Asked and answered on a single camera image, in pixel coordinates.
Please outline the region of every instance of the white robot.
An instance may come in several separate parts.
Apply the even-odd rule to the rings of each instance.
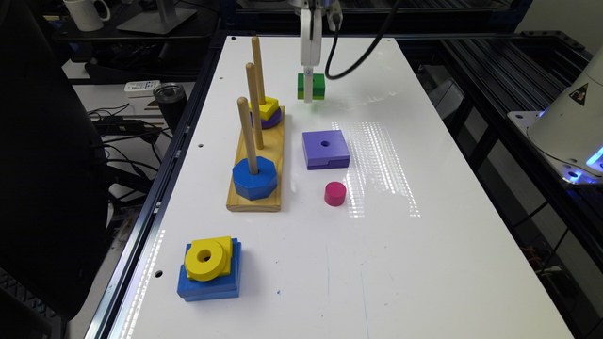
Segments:
[[[603,183],[603,49],[547,110],[508,116],[566,182]]]
[[[320,64],[322,16],[327,15],[329,29],[341,26],[343,15],[337,0],[289,0],[301,22],[301,65],[303,66],[303,100],[312,103],[312,76]]]

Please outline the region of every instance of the black chair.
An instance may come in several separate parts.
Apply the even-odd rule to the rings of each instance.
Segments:
[[[59,316],[0,289],[0,336],[59,338],[110,243],[116,169],[23,0],[0,0],[0,79],[0,267]]]

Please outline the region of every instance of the wooden peg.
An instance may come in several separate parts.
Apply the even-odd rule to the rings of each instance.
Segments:
[[[247,63],[247,86],[249,87],[249,97],[252,102],[253,115],[253,133],[255,134],[255,147],[258,150],[264,149],[264,139],[262,137],[262,118],[260,118],[260,104],[257,99],[257,85],[255,82],[255,67],[251,62]]]
[[[241,129],[245,139],[245,148],[247,149],[247,161],[249,162],[249,173],[257,174],[257,158],[255,157],[255,146],[253,145],[252,119],[249,117],[249,104],[244,97],[238,98],[238,115],[241,118]]]
[[[262,70],[262,52],[260,51],[260,39],[252,38],[253,63],[255,64],[255,79],[257,80],[257,98],[260,105],[266,104],[264,92],[264,71]]]

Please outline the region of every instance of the green block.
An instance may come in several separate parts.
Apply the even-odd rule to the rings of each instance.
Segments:
[[[313,74],[312,78],[312,99],[324,100],[324,74]],[[298,99],[303,99],[303,73],[298,73]]]

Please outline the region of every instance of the cable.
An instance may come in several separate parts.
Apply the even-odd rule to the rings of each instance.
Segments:
[[[161,156],[159,156],[159,154],[157,154],[157,150],[155,149],[155,144],[151,144],[151,149],[153,150],[153,154],[155,155],[155,157],[157,158],[157,161],[159,162],[159,165],[161,165]]]
[[[99,112],[90,112],[90,113],[88,113],[88,115],[92,115],[92,114],[96,114],[98,116],[98,121],[100,121],[100,120],[103,119],[103,116]]]
[[[532,217],[534,217],[536,214],[538,214],[538,212],[542,211],[542,209],[545,208],[547,205],[548,205],[548,202],[543,202],[543,204],[541,204],[540,206],[538,206],[538,208],[533,210],[532,213],[528,214],[525,218],[522,218],[521,220],[519,220],[519,222],[515,223],[515,225],[511,226],[509,228],[509,230],[514,230],[519,225],[530,220]]]
[[[129,164],[136,164],[136,165],[139,165],[139,166],[143,166],[143,167],[145,167],[147,169],[151,169],[151,170],[154,170],[154,171],[159,171],[159,169],[156,169],[153,166],[147,165],[145,163],[141,163],[141,162],[136,161],[136,160],[105,159],[104,161],[105,162],[123,162],[123,163],[129,163]]]
[[[339,23],[341,22],[341,19],[339,18],[339,16],[333,17],[333,20],[335,23],[335,34],[334,34],[334,40],[333,40],[333,47],[331,47],[331,53],[329,54],[329,58],[327,59],[327,66],[325,67],[325,70],[324,70],[324,75],[327,77],[327,79],[329,79],[329,80],[341,79],[342,77],[352,73],[355,69],[358,68],[358,66],[360,66],[367,59],[368,56],[370,56],[370,54],[373,52],[375,47],[377,47],[377,44],[383,37],[383,34],[385,34],[385,32],[387,31],[389,26],[394,21],[394,17],[396,16],[396,13],[398,12],[398,8],[401,6],[401,4],[402,4],[402,0],[396,0],[396,4],[392,7],[392,10],[389,12],[389,15],[387,15],[387,19],[385,19],[383,26],[379,30],[379,33],[377,33],[375,40],[368,47],[367,51],[362,56],[360,56],[358,61],[356,61],[348,69],[346,69],[344,72],[342,72],[338,75],[330,75],[329,74],[329,69],[331,68],[331,61],[333,60],[333,54],[335,53],[335,47],[337,46],[337,40],[339,38]]]
[[[569,232],[569,227],[565,228],[565,232],[563,232],[563,235],[559,239],[559,241],[557,242],[557,245],[555,245],[555,248],[553,249],[553,251],[550,253],[550,255],[548,255],[548,259],[546,259],[546,262],[543,265],[543,268],[540,270],[540,273],[538,273],[539,276],[542,275],[545,272],[546,267],[548,266],[548,264],[550,264],[550,261],[555,256],[555,253],[557,253],[557,249],[559,248],[559,246],[561,245],[561,243],[565,239],[565,236],[567,235],[568,232]]]
[[[597,327],[599,327],[599,325],[601,325],[601,322],[603,322],[603,317],[599,319],[599,321],[596,322],[596,324],[591,328],[590,331],[588,331],[586,333],[586,335],[584,335],[584,339],[588,339],[588,337],[593,334],[593,332],[596,330]]]
[[[120,151],[117,147],[113,146],[113,145],[103,145],[103,147],[110,147],[112,149],[114,149],[115,151],[117,151],[119,154],[121,154],[123,156],[123,158],[128,161],[130,163],[130,166],[132,166],[132,170],[134,170],[134,172],[136,174],[138,174],[139,176],[141,176],[142,178],[145,179],[149,179],[149,177],[147,176],[147,173],[144,172],[144,170],[140,169],[140,167],[134,165],[136,162],[130,160],[130,158],[128,158],[122,151]]]
[[[128,106],[130,106],[130,103],[127,103],[127,104],[124,104],[124,105],[121,105],[121,106],[117,106],[117,107],[101,107],[101,108],[96,108],[96,109],[93,109],[93,110],[91,110],[91,111],[88,112],[88,115],[98,114],[99,120],[102,119],[101,118],[101,114],[99,112],[105,112],[105,113],[107,113],[109,115],[109,117],[111,117],[111,118],[109,118],[109,123],[106,125],[105,133],[101,137],[106,136],[106,134],[109,132],[109,128],[111,128],[111,123],[113,122],[113,117],[115,117],[116,115],[122,113]],[[119,109],[119,110],[117,112],[115,112],[115,113],[111,113],[111,112],[109,112],[109,109]]]
[[[169,129],[170,128],[162,128],[161,131],[167,131]],[[152,135],[152,134],[155,134],[155,133],[157,133],[157,131],[147,132],[147,133],[141,133],[139,135],[135,135],[135,136],[131,136],[131,137],[119,137],[119,138],[111,139],[111,140],[103,140],[103,142],[104,143],[109,143],[109,142],[116,142],[116,141],[122,141],[122,140],[129,140],[129,139],[133,139],[133,138],[137,138],[137,137],[149,136],[149,135]]]
[[[108,109],[120,109],[120,108],[126,108],[126,107],[128,107],[129,105],[130,105],[130,104],[128,103],[128,104],[123,104],[123,105],[121,105],[121,106],[117,106],[117,107],[101,107],[101,108],[92,109],[91,111],[88,111],[88,113],[90,113],[90,112],[94,112],[94,111],[97,111],[97,110],[108,110]]]
[[[170,136],[169,134],[165,133],[165,132],[164,132],[164,130],[162,130],[161,128],[159,128],[159,127],[157,127],[157,126],[153,125],[152,123],[147,122],[147,121],[140,121],[140,122],[144,123],[145,125],[149,125],[149,126],[153,127],[154,129],[156,129],[156,130],[157,130],[157,132],[160,132],[162,135],[164,135],[164,136],[166,136],[167,138],[171,139],[171,136]]]

